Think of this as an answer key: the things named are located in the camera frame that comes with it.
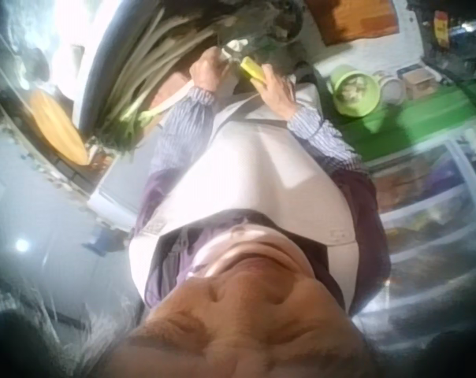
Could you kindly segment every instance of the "cutting board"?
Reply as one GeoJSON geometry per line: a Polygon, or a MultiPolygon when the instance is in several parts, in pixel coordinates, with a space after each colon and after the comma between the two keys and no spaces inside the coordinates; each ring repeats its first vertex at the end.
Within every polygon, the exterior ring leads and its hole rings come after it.
{"type": "Polygon", "coordinates": [[[79,133],[62,107],[43,91],[30,98],[33,117],[47,142],[65,158],[78,165],[89,164],[89,156],[79,133]]]}
{"type": "Polygon", "coordinates": [[[399,31],[390,0],[305,0],[326,46],[399,31]]]}

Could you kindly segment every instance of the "man's right hand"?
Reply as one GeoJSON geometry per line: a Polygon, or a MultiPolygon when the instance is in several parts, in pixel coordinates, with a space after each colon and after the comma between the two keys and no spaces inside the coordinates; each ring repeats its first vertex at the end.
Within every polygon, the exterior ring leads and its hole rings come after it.
{"type": "Polygon", "coordinates": [[[271,65],[262,65],[262,70],[266,83],[251,79],[252,85],[275,114],[284,120],[291,120],[298,109],[292,83],[277,75],[271,65]]]}
{"type": "Polygon", "coordinates": [[[221,61],[221,51],[217,47],[206,50],[190,69],[195,87],[215,92],[228,72],[228,62],[221,61]]]}

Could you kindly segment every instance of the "man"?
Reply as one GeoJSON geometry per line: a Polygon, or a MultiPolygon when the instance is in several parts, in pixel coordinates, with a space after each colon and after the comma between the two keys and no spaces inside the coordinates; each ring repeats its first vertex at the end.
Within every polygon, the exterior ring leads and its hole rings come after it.
{"type": "Polygon", "coordinates": [[[376,376],[348,315],[389,276],[374,186],[312,84],[264,65],[227,100],[212,48],[158,135],[130,245],[152,308],[97,368],[111,376],[376,376]]]}

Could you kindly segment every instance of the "striped shirt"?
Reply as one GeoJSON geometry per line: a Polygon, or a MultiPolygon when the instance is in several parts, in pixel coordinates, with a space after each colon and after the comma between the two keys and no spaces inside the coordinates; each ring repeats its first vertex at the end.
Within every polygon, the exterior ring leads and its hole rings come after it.
{"type": "MultiPolygon", "coordinates": [[[[157,135],[151,172],[188,167],[204,152],[215,102],[214,94],[194,87],[173,107],[157,135]]],[[[300,106],[287,127],[329,175],[339,169],[366,172],[360,156],[316,109],[300,106]]]]}

